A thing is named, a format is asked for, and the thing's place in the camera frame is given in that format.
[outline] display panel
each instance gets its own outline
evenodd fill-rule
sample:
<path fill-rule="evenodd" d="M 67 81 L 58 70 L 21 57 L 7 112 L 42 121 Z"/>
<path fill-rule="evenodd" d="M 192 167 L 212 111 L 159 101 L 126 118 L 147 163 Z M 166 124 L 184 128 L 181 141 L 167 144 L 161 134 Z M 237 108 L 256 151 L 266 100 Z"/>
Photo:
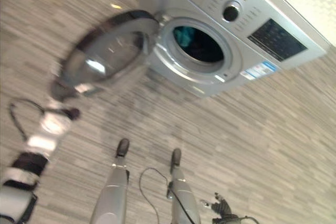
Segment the display panel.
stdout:
<path fill-rule="evenodd" d="M 269 19 L 248 39 L 278 61 L 286 60 L 307 49 L 273 19 Z"/>

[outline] cable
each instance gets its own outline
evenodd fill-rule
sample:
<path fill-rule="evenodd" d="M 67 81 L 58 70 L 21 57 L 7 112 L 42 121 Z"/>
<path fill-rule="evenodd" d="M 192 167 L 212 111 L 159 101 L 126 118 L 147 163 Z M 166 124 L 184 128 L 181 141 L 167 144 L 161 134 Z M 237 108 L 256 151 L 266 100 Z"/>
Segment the cable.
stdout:
<path fill-rule="evenodd" d="M 154 170 L 156 171 L 157 173 L 159 173 L 165 180 L 166 180 L 166 185 L 168 186 L 168 179 L 166 176 L 164 176 L 159 170 L 153 168 L 153 167 L 148 167 L 146 168 L 141 174 L 140 174 L 140 177 L 139 177 L 139 189 L 140 189 L 140 192 L 142 194 L 142 196 L 145 198 L 145 200 L 149 203 L 149 205 L 151 205 L 151 207 L 154 209 L 155 211 L 155 214 L 156 214 L 156 218 L 157 218 L 157 224 L 160 224 L 160 219 L 159 219 L 159 213 L 157 212 L 157 209 L 154 207 L 154 205 L 148 200 L 148 198 L 145 196 L 145 194 L 143 193 L 143 190 L 141 188 L 141 179 L 142 179 L 142 176 L 143 174 L 147 171 L 147 170 Z M 181 203 L 180 199 L 178 198 L 178 196 L 175 194 L 175 192 L 173 190 L 170 190 L 172 192 L 172 194 L 175 196 L 175 198 L 177 199 L 178 203 L 180 204 L 182 210 L 184 211 L 185 215 L 188 217 L 189 221 L 191 224 L 195 224 L 195 222 L 192 220 L 192 218 L 189 216 L 189 214 L 187 213 L 187 211 L 185 210 L 183 204 Z"/>
<path fill-rule="evenodd" d="M 180 201 L 180 199 L 178 198 L 178 196 L 174 193 L 173 190 L 171 190 L 171 192 L 172 192 L 172 194 L 176 197 L 178 203 L 180 203 L 180 206 L 182 207 L 182 209 L 183 209 L 185 215 L 187 215 L 187 217 L 188 217 L 189 221 L 191 222 L 191 224 L 195 224 L 195 222 L 192 220 L 192 218 L 189 216 L 189 214 L 188 214 L 187 211 L 185 210 L 185 208 L 184 208 L 182 202 Z"/>
<path fill-rule="evenodd" d="M 226 223 L 230 223 L 231 221 L 244 220 L 244 219 L 250 219 L 250 220 L 253 220 L 256 224 L 259 224 L 259 222 L 251 216 L 244 216 L 244 217 L 234 218 L 234 219 L 230 219 L 230 220 L 223 220 L 219 224 L 226 224 Z"/>
<path fill-rule="evenodd" d="M 140 189 L 140 192 L 142 194 L 142 196 L 145 198 L 145 200 L 148 202 L 149 205 L 151 205 L 151 207 L 154 209 L 155 211 L 155 214 L 156 214 L 156 218 L 157 218 L 157 224 L 160 224 L 160 218 L 159 218 L 159 213 L 157 212 L 157 209 L 154 207 L 154 205 L 149 201 L 149 199 L 145 196 L 145 194 L 143 193 L 143 190 L 141 188 L 141 179 L 142 179 L 142 176 L 143 174 L 147 171 L 147 170 L 154 170 L 156 171 L 157 173 L 159 173 L 165 180 L 166 180 L 166 185 L 168 186 L 168 179 L 166 176 L 164 176 L 162 173 L 160 173 L 157 169 L 155 168 L 152 168 L 152 167 L 148 167 L 146 168 L 145 170 L 142 171 L 142 173 L 140 174 L 140 177 L 139 177 L 139 189 Z"/>
<path fill-rule="evenodd" d="M 25 133 L 23 127 L 21 126 L 21 124 L 17 120 L 16 115 L 14 113 L 14 108 L 16 108 L 15 102 L 27 102 L 27 103 L 30 103 L 30 104 L 32 104 L 33 106 L 35 106 L 40 111 L 41 115 L 44 114 L 45 109 L 41 105 L 39 105 L 38 103 L 36 103 L 36 102 L 34 102 L 34 101 L 30 100 L 30 99 L 27 99 L 27 98 L 12 98 L 10 100 L 10 102 L 8 104 L 8 112 L 9 112 L 11 118 L 12 118 L 12 121 L 13 121 L 15 127 L 20 131 L 22 139 L 25 142 L 25 141 L 28 140 L 28 137 L 27 137 L 27 134 Z"/>

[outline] washing machine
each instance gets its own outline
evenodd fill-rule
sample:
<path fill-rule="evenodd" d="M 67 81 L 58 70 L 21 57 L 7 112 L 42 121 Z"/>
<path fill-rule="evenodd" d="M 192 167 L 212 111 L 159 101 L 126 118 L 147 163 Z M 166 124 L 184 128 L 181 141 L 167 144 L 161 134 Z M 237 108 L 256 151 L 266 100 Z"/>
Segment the washing machine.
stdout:
<path fill-rule="evenodd" d="M 160 23 L 151 68 L 199 97 L 323 56 L 330 44 L 285 0 L 140 0 Z"/>
<path fill-rule="evenodd" d="M 78 43 L 62 81 L 90 92 L 90 81 L 131 78 L 130 71 L 146 62 L 206 97 L 296 67 L 329 48 L 285 0 L 140 0 L 140 9 L 106 20 Z"/>

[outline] open door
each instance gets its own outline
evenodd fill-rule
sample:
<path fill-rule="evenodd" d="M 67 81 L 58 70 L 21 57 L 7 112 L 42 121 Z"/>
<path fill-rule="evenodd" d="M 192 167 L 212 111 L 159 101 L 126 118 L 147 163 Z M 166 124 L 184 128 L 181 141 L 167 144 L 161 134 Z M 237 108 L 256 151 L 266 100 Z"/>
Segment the open door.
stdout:
<path fill-rule="evenodd" d="M 90 95 L 126 78 L 144 64 L 158 29 L 159 23 L 143 10 L 125 12 L 101 23 L 61 63 L 51 96 L 63 101 L 78 93 Z"/>

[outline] gray floor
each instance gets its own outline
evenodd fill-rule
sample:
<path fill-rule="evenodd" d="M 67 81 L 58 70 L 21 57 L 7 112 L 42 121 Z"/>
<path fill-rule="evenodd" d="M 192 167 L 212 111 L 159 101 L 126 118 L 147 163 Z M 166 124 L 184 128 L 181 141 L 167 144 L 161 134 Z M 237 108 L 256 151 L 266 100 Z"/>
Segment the gray floor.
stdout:
<path fill-rule="evenodd" d="M 1 0 L 1 168 L 22 145 L 6 111 L 10 97 L 46 101 L 48 69 L 92 24 L 138 0 Z M 213 98 L 197 99 L 149 72 L 122 96 L 77 103 L 75 123 L 38 189 L 31 223 L 89 222 L 122 137 L 131 140 L 127 223 L 155 223 L 139 173 L 169 174 L 173 148 L 197 199 L 222 193 L 239 215 L 260 223 L 336 222 L 336 57 L 329 54 Z M 38 116 L 19 107 L 28 132 Z M 164 181 L 144 177 L 162 223 L 170 223 Z M 203 223 L 214 214 L 201 211 Z"/>

